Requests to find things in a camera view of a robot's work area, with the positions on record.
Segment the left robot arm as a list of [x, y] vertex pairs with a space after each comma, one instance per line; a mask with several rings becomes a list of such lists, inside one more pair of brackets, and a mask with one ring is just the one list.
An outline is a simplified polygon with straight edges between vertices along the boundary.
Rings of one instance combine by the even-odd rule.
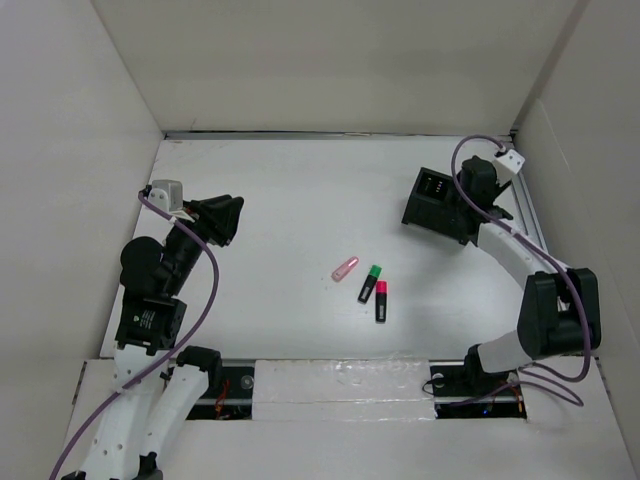
[[132, 239], [120, 256], [124, 289], [113, 387], [109, 397], [82, 424], [99, 424], [85, 460], [72, 479], [160, 479], [162, 465], [196, 402], [222, 387], [218, 351], [188, 342], [204, 323], [216, 298], [213, 286], [204, 311], [186, 334], [180, 332], [187, 306], [179, 294], [201, 256], [220, 278], [212, 247], [231, 243], [244, 206], [241, 197], [222, 195], [179, 201], [171, 211], [141, 203], [167, 220], [164, 241]]

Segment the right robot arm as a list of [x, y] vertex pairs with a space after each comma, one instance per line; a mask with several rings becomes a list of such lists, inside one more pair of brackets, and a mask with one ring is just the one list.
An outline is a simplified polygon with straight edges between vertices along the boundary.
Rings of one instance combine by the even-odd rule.
[[474, 156], [451, 164], [465, 241], [496, 260], [523, 292], [515, 329], [470, 347], [464, 358], [462, 381], [476, 394], [516, 370], [549, 385], [579, 383], [601, 343], [595, 273], [550, 256], [495, 204], [523, 164], [513, 150], [492, 161]]

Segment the red cap black highlighter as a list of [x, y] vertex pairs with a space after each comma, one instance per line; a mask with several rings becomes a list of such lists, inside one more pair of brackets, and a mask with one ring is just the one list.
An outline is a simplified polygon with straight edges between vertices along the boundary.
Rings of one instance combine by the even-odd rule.
[[385, 323], [388, 312], [388, 283], [378, 280], [375, 287], [375, 321]]

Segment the green cap black highlighter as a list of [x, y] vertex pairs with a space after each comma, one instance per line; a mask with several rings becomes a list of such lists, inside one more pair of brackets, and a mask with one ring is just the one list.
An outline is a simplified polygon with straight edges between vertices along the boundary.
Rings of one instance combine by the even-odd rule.
[[382, 268], [379, 265], [371, 266], [357, 297], [357, 301], [359, 303], [366, 304], [368, 302], [370, 296], [375, 290], [381, 272]]

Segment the blue cap black highlighter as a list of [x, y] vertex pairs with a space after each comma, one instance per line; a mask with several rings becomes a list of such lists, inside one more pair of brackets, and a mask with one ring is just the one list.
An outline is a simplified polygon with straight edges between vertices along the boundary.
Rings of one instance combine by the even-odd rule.
[[432, 197], [434, 195], [435, 188], [436, 188], [436, 182], [434, 181], [434, 179], [432, 177], [427, 177], [425, 182], [425, 188], [424, 188], [425, 195]]

